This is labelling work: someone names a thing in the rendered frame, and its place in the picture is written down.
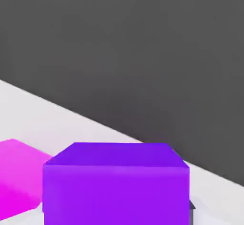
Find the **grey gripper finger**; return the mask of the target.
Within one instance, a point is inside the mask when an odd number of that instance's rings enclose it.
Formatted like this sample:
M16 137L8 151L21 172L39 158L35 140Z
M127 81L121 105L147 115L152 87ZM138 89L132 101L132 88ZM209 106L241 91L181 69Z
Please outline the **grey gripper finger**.
M219 220L214 211L209 208L200 198L191 196L193 211L193 225L219 225Z

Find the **small purple cube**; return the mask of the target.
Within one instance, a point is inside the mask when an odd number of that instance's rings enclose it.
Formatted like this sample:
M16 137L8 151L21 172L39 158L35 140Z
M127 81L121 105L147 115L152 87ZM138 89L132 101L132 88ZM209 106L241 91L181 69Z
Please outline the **small purple cube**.
M190 169L165 143L73 143L43 166L44 225L190 225Z

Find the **large magenta box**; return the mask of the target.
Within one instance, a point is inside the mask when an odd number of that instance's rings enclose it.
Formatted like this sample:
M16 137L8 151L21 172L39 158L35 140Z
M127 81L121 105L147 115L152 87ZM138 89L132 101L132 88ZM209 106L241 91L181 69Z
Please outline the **large magenta box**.
M15 139L0 142L0 221L40 205L43 165L51 158Z

